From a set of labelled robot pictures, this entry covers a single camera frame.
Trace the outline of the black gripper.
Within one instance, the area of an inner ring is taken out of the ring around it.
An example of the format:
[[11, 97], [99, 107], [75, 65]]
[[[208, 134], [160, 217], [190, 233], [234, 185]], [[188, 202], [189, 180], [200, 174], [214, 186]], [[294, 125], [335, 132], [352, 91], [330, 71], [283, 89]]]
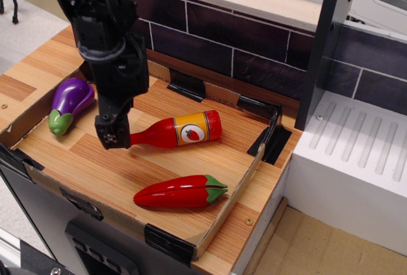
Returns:
[[127, 113], [135, 96], [149, 87], [146, 44], [142, 36], [127, 34], [109, 50], [96, 50], [78, 43], [84, 59], [81, 72], [96, 86], [99, 116], [95, 118], [97, 137], [108, 150], [130, 147]]

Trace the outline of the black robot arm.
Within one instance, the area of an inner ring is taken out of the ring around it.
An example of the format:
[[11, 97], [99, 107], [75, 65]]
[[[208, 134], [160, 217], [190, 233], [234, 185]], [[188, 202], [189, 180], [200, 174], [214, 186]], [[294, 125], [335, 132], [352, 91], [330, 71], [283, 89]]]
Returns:
[[144, 38], [132, 33], [133, 0], [57, 0], [98, 93], [95, 128], [106, 149], [129, 148], [128, 112], [149, 87]]

